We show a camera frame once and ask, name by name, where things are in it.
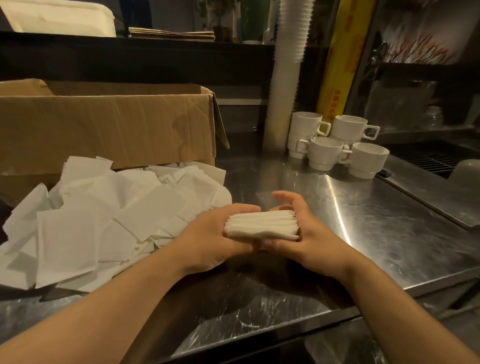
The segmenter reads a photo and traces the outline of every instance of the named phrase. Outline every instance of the drain grate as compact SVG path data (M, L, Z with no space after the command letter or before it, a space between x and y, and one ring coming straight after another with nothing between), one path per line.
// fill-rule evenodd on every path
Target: drain grate
M444 178L450 176L460 161L426 145L390 145L387 148L395 157Z

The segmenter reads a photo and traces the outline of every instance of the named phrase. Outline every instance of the mug handle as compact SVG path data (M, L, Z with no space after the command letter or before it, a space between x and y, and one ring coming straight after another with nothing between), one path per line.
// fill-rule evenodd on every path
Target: mug handle
M365 135L365 130L367 129L375 129L376 132L375 132L375 135L374 136L366 136ZM363 136L362 138L365 138L365 139L370 139L370 140L375 140L377 137L378 137L378 133L380 132L380 126L376 126L376 125L367 125L365 126L365 129L363 129Z
M302 150L302 149L300 148L300 145L305 145L305 149ZM297 152L299 152L299 153L306 153L306 152L308 152L308 140L299 139L299 141L297 142Z
M337 162L338 164L349 164L350 163L350 159L348 158L348 155L351 153L352 151L348 148L346 149L342 149L341 152L340 152L340 160ZM345 154L345 159L342 159L342 153Z
M326 125L327 126L327 131L325 133L320 131L320 125ZM332 124L326 121L319 121L318 122L318 128L317 128L317 134L321 136L327 136L328 133L330 133L330 129L332 128Z

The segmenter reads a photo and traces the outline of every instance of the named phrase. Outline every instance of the pile of napkins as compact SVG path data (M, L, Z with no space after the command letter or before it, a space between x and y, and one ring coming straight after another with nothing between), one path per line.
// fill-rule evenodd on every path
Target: pile of napkins
M232 215L223 231L229 238L280 238L295 241L299 238L298 229L295 211L280 210Z
M50 191L13 210L0 245L0 285L91 292L164 246L202 211L232 203L225 171L198 162L114 172L103 158L69 157Z

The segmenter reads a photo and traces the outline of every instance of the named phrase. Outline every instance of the cardboard box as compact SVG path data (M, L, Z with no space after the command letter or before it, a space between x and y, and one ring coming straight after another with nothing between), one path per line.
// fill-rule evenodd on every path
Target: cardboard box
M17 205L58 180L69 156L123 169L198 160L229 148L215 94L185 85L0 82L0 197Z

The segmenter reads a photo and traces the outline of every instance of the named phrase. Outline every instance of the white cup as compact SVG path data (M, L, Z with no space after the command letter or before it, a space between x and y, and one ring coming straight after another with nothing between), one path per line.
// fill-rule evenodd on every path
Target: white cup
M337 115L333 122L330 133L331 138L341 140L343 143L357 142L361 138L375 140L380 131L380 127L376 125L367 125L368 120L358 116ZM367 136L365 130L375 129L374 136Z
M298 149L298 143L299 143L299 140L302 140L302 139L310 139L312 138L312 136L314 135L299 135L299 134L294 134L292 132L290 132L290 134L288 134L288 142L287 142L287 148L288 148L288 154L293 157L293 158L297 158L297 159L304 159L307 157L307 151L303 151L303 152L297 152L297 149Z
M346 158L351 151L339 140L317 136L310 140L300 139L297 152L308 152L308 164L314 170L331 170L335 163L347 164Z
M387 148L369 143L353 143L352 154L348 158L348 172L355 177L370 180L385 165L390 151Z
M320 132L320 125L326 125L326 133ZM330 132L332 124L322 121L322 116L315 112L298 111L292 114L292 122L290 124L290 133L297 135L327 136Z

